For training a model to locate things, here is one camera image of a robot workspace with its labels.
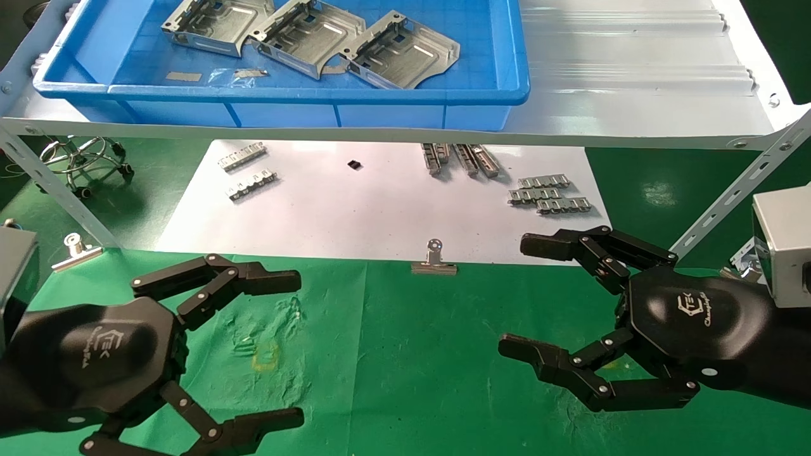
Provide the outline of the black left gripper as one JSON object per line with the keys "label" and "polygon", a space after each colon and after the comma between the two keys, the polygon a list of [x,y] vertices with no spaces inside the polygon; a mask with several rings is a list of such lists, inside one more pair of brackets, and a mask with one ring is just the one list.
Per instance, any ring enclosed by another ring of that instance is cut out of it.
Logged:
{"label": "black left gripper", "polygon": [[[2,437],[72,432],[98,424],[83,455],[164,455],[120,440],[162,408],[174,408],[199,438],[182,455],[249,455],[271,432],[301,427],[299,407],[215,422],[177,384],[185,372],[185,330],[194,331],[240,295],[301,289],[296,270],[207,254],[136,277],[136,299],[28,311],[2,354]],[[160,300],[194,291],[177,316]]]}

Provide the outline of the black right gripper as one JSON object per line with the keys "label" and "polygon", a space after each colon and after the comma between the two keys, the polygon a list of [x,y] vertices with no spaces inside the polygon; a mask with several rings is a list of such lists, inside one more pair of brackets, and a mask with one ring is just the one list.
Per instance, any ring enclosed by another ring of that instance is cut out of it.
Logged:
{"label": "black right gripper", "polygon": [[[621,328],[574,353],[503,334],[498,352],[533,367],[539,381],[573,393],[591,412],[684,408],[699,383],[790,406],[808,406],[809,309],[779,308],[764,285],[676,272],[679,257],[607,225],[526,233],[524,256],[577,262],[622,295]],[[637,270],[631,276],[629,267]],[[651,377],[609,381],[599,370],[629,355]]]}

